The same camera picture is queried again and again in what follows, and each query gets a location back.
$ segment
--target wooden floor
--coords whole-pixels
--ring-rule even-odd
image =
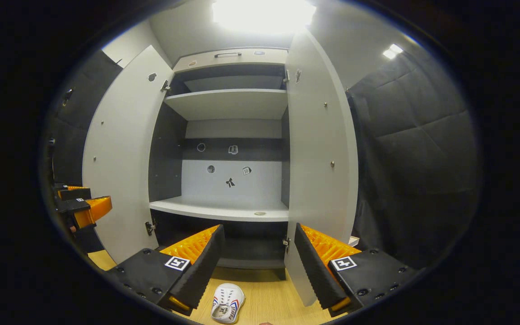
[[[116,265],[106,251],[89,253],[88,256],[103,270]],[[210,310],[214,291],[225,282],[236,284],[246,295],[238,312],[238,325],[259,325],[266,322],[273,325],[319,325],[344,315],[330,317],[327,310],[320,308],[318,301],[312,306],[304,307],[288,273],[286,280],[279,280],[270,270],[218,267],[208,282],[198,309],[194,309],[187,318],[204,325],[219,324],[211,319]]]

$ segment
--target black curtain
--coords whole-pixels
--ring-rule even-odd
[[[429,53],[403,52],[351,87],[359,194],[353,233],[415,268],[468,226],[479,156],[468,105]]]
[[[57,103],[50,121],[50,136],[56,140],[53,170],[56,182],[81,186],[81,165],[85,137],[93,114],[110,84],[122,71],[103,51],[97,51],[66,83],[70,100]]]

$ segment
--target orange ridged foam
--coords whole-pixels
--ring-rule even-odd
[[[306,236],[310,240],[312,247],[318,253],[320,260],[326,268],[328,272],[334,277],[330,268],[328,268],[328,262],[335,259],[340,259],[341,257],[346,257],[349,255],[354,255],[356,253],[360,253],[358,249],[343,243],[337,239],[334,239],[328,235],[322,234],[320,231],[314,230],[310,227],[306,227],[301,224],[302,230],[304,230]]]
[[[162,249],[160,253],[164,253],[171,256],[181,257],[188,259],[192,262],[192,265],[196,263],[196,259],[200,257],[204,247],[210,241],[212,234],[218,228],[219,225],[210,227],[206,230],[200,231],[198,234],[191,235],[190,237],[183,239],[170,247]]]
[[[109,196],[93,198],[91,200],[85,200],[85,202],[89,204],[89,209],[74,213],[80,228],[95,223],[111,210],[111,197]]]

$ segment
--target cabinet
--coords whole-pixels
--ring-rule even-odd
[[[348,242],[358,183],[348,102],[326,53],[303,30],[289,50],[194,54],[150,81],[163,63],[154,53],[114,80],[85,142],[83,185],[113,200],[97,225],[102,244],[119,263],[222,223],[231,229],[222,266],[285,266],[313,303],[295,246],[285,253],[282,239],[293,242],[300,222]],[[161,243],[145,230],[154,220]]]

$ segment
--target cabinet handle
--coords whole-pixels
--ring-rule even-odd
[[[238,54],[238,56],[242,55],[241,52],[224,52],[224,53],[218,53],[218,54],[214,55],[214,57],[217,58],[219,56],[223,56],[224,54]]]

